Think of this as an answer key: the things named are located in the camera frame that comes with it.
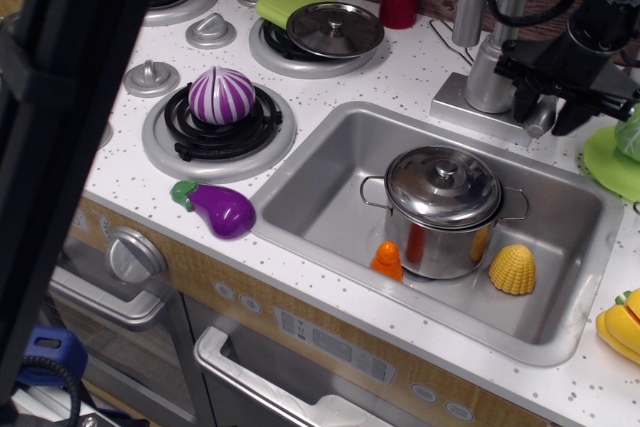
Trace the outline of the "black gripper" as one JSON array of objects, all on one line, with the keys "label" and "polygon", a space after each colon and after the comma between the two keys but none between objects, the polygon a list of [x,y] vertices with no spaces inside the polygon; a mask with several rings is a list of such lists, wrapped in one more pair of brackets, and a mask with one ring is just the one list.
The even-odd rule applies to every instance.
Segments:
[{"label": "black gripper", "polygon": [[638,35],[639,0],[582,0],[560,36],[505,42],[495,73],[515,86],[514,120],[524,122],[541,94],[565,100],[553,136],[567,136],[600,114],[628,119],[639,87],[613,57]]}]

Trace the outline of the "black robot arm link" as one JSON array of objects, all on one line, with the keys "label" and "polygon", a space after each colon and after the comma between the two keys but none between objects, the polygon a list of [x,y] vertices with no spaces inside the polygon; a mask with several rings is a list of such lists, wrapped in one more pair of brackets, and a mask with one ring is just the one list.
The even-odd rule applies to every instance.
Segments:
[{"label": "black robot arm link", "polygon": [[150,0],[24,0],[1,33],[1,421]]}]

